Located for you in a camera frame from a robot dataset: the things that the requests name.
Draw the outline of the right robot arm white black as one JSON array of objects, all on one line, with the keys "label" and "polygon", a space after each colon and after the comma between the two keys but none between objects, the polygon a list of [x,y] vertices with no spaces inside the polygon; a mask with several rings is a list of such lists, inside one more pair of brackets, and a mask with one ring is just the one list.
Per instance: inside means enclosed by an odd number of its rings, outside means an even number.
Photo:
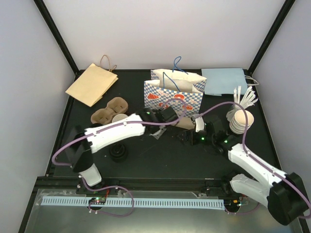
[{"label": "right robot arm white black", "polygon": [[221,183],[222,192],[240,193],[266,207],[280,224],[288,225],[296,218],[308,219],[311,209],[304,183],[296,173],[288,174],[253,153],[217,116],[182,118],[177,127],[186,129],[182,142],[211,145],[217,153],[240,166],[251,175],[233,175]]}]

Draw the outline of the blue checkered paper bag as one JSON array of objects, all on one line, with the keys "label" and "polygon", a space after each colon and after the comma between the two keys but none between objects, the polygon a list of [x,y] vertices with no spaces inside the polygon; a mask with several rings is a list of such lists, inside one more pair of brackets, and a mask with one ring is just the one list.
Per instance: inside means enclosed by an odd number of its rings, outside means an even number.
[{"label": "blue checkered paper bag", "polygon": [[144,106],[151,109],[171,106],[178,116],[185,116],[176,124],[193,129],[191,117],[199,113],[207,79],[177,66],[181,56],[174,59],[172,69],[151,70],[151,79],[144,82]]}]

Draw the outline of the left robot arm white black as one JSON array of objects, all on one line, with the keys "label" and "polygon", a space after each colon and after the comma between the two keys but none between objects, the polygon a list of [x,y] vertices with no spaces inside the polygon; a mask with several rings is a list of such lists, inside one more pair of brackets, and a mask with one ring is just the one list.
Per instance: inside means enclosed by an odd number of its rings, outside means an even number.
[{"label": "left robot arm white black", "polygon": [[155,135],[171,122],[176,123],[178,115],[172,107],[152,110],[143,108],[123,120],[93,128],[75,127],[69,135],[66,156],[74,173],[79,174],[94,194],[101,193],[104,181],[95,165],[93,154],[130,137],[143,134]]}]

